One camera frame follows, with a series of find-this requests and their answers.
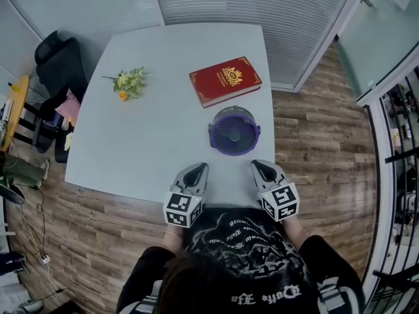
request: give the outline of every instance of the white table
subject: white table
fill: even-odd
[[[202,108],[189,73],[246,56],[260,90]],[[139,99],[120,101],[112,81],[121,70],[149,71]],[[223,108],[249,110],[261,126],[254,150],[226,156],[210,147],[208,124]],[[274,118],[262,29],[245,24],[181,24],[115,35],[83,99],[65,180],[94,190],[155,202],[182,169],[209,165],[208,202],[255,205],[250,161],[274,161]]]

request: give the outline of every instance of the book cover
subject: book cover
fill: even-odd
[[[189,76],[204,108],[258,90],[262,84],[246,57],[206,67]]]

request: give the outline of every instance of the pink pillow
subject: pink pillow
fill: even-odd
[[[67,100],[59,107],[55,108],[56,112],[67,119],[71,119],[73,126],[76,124],[79,115],[80,103],[71,90],[67,92]]]

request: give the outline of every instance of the wooden floor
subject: wooden floor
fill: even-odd
[[[298,94],[273,92],[276,162],[298,184],[301,219],[363,275],[374,232],[376,173],[365,111],[355,104],[335,50],[330,48]],[[34,164],[36,151],[17,143],[12,153]],[[89,313],[115,312],[121,287],[138,257],[159,244],[165,228],[161,205],[95,192],[64,182],[65,165],[51,163],[40,192],[23,187],[25,214],[43,236],[51,267],[42,265],[20,207],[8,204],[12,248],[27,253],[30,274],[20,273],[31,296],[46,310],[74,299]],[[85,287],[101,294],[99,296]]]

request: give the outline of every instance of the black pants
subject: black pants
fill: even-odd
[[[22,269],[23,255],[12,251],[11,253],[0,253],[0,275]]]

